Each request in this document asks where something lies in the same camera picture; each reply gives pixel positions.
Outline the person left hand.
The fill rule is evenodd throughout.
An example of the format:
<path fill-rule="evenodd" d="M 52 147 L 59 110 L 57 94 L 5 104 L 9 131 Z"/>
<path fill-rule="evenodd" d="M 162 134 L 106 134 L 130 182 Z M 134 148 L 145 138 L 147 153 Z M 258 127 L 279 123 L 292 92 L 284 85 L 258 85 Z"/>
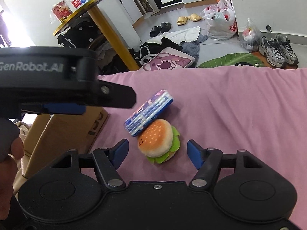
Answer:
<path fill-rule="evenodd" d="M 5 147 L 8 153 L 8 143 L 10 146 L 10 155 L 1 162 L 1 220 L 8 217 L 10 210 L 10 200 L 13 196 L 13 181 L 17 173 L 17 164 L 12 154 L 12 145 L 19 137 L 16 135 L 18 127 L 9 119 L 1 118 L 1 149 Z"/>

